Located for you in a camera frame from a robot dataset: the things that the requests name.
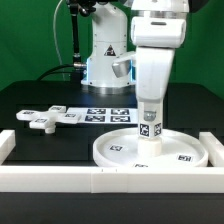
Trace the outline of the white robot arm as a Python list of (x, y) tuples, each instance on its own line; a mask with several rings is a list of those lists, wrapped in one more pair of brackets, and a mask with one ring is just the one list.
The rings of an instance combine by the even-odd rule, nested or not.
[(186, 17), (210, 0), (94, 0), (93, 50), (87, 80), (97, 88), (124, 87), (136, 72), (138, 119), (162, 119), (175, 50), (184, 42)]

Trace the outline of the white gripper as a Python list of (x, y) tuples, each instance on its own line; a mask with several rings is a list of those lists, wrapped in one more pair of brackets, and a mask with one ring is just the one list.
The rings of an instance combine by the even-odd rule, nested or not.
[[(174, 49), (136, 49), (136, 98), (139, 102), (160, 103), (166, 93), (172, 68)], [(145, 111), (144, 120), (156, 119), (155, 111)]]

